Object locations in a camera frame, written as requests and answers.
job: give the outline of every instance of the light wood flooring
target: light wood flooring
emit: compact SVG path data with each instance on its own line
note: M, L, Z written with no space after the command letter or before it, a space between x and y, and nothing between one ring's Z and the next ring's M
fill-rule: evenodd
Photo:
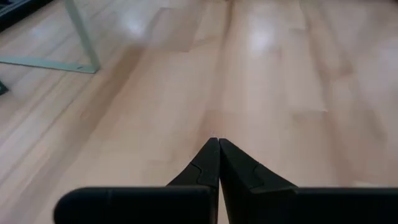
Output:
M212 136L299 186L398 186L394 1L76 3L101 71L0 64L1 224L51 223L77 187L165 185ZM86 62L61 1L0 55Z

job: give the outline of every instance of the wooden floor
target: wooden floor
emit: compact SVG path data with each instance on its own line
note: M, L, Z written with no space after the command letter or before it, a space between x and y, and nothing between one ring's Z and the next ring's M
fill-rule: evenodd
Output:
M0 65L1 224L51 223L77 187L165 185L212 136L299 186L398 186L394 2L76 1L98 74ZM86 61L60 1L5 54Z

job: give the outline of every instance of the black object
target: black object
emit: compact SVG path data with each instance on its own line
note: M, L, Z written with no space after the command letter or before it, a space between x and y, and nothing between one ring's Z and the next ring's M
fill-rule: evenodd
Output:
M0 95L3 95L7 92L8 92L8 88L2 82L0 82Z
M219 175L231 224L398 223L398 189L300 188L215 138L168 186L76 190L59 201L54 220L216 223Z
M0 0L0 32L53 0Z

